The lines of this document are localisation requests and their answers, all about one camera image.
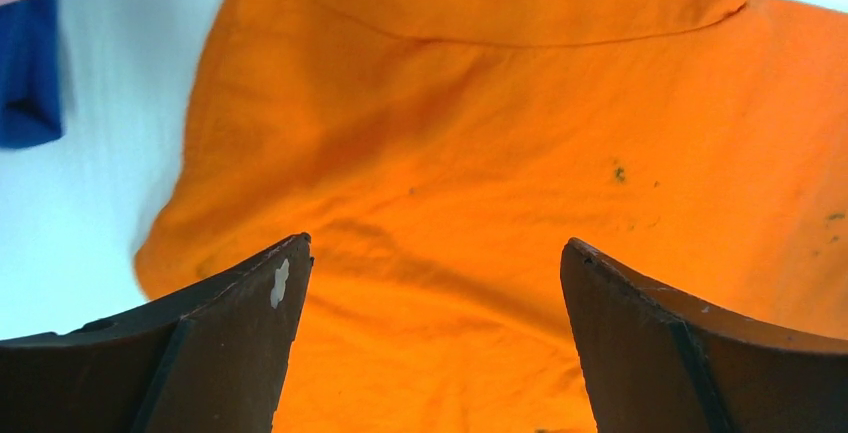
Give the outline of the orange t shirt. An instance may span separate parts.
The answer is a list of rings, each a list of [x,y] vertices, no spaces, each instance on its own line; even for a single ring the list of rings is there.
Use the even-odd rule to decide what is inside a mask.
[[[298,232],[278,432],[591,432],[580,238],[722,307],[847,333],[847,17],[789,0],[224,0],[157,298]]]

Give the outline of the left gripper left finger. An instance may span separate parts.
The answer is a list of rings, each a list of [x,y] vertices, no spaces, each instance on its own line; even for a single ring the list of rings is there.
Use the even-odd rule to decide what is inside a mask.
[[[314,264],[292,235],[145,305],[1,344],[5,432],[268,432]]]

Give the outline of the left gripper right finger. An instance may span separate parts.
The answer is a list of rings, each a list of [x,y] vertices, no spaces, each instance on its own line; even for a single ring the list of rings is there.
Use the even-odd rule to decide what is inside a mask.
[[[724,309],[575,238],[560,278],[599,431],[846,431],[845,340]]]

